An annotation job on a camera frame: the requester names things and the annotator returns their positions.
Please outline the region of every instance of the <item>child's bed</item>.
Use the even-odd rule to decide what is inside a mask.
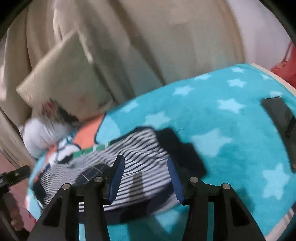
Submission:
[[[286,85],[288,90],[259,69],[239,64],[181,80],[88,122],[38,160],[29,181],[27,209],[39,218],[34,184],[40,172],[59,165],[64,157],[103,150],[137,126],[170,127],[182,142],[193,143],[202,157],[207,170],[203,181],[231,184],[267,236],[295,201],[296,177],[260,100],[281,96],[296,114],[296,99],[291,86]],[[154,210],[156,214],[109,225],[111,240],[181,240],[188,207],[175,204],[170,195],[165,205]],[[80,240],[83,235],[80,224]]]

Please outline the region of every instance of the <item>blue gripper pad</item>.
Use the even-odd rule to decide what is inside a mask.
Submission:
[[[182,186],[182,183],[179,179],[179,175],[177,173],[177,170],[176,170],[176,167],[173,163],[173,160],[170,157],[168,158],[168,172],[170,174],[170,179],[172,181],[176,197],[180,201],[180,203],[182,204],[184,201],[183,186]]]
[[[124,171],[124,166],[125,166],[124,157],[121,156],[121,155],[118,155],[117,158],[120,158],[120,161],[119,161],[119,165],[118,165],[118,168],[116,170],[116,173],[115,173],[115,175],[113,177],[113,180],[111,182],[111,185],[110,185],[110,192],[109,192],[109,197],[108,197],[108,200],[110,201],[110,203],[113,203],[113,201],[115,200],[115,198],[117,196],[119,185],[120,185],[122,175],[123,175],[123,171]]]

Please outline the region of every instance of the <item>blue blanket with white stars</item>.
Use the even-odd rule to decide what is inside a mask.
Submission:
[[[109,111],[96,140],[106,143],[136,126],[172,128],[202,156],[207,169],[203,181],[231,184],[267,235],[296,199],[296,174],[260,105],[262,98],[274,96],[281,96],[296,114],[296,99],[284,86],[249,64],[238,64],[172,83]],[[110,238],[181,240],[187,213],[188,207],[177,205],[161,214],[110,225]]]

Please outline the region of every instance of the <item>beige pillow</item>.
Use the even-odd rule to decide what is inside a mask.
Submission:
[[[85,121],[106,111],[111,95],[89,64],[77,32],[69,33],[17,87],[39,114],[56,121]]]

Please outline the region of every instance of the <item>metal screw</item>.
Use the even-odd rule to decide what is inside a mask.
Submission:
[[[222,187],[226,190],[230,189],[230,185],[228,183],[224,183]]]
[[[69,189],[70,188],[70,184],[69,183],[65,183],[64,185],[63,185],[63,189],[64,190],[67,190],[67,189]]]
[[[198,178],[197,177],[191,177],[189,180],[192,183],[197,183],[198,182]]]
[[[96,178],[94,179],[94,181],[95,181],[96,183],[100,183],[102,180],[103,180],[102,177],[96,177]]]

